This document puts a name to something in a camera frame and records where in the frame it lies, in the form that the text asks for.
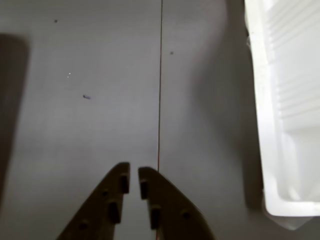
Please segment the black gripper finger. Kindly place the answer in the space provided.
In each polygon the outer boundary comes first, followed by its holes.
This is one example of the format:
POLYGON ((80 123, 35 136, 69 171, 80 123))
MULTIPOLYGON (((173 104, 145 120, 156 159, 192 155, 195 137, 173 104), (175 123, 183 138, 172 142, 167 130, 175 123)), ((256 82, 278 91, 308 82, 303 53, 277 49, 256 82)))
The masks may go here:
POLYGON ((57 239, 112 240, 129 188, 130 163, 120 162, 95 187, 57 239))
POLYGON ((215 239, 198 208, 167 178, 151 167, 140 167, 138 177, 150 227, 161 240, 215 239))

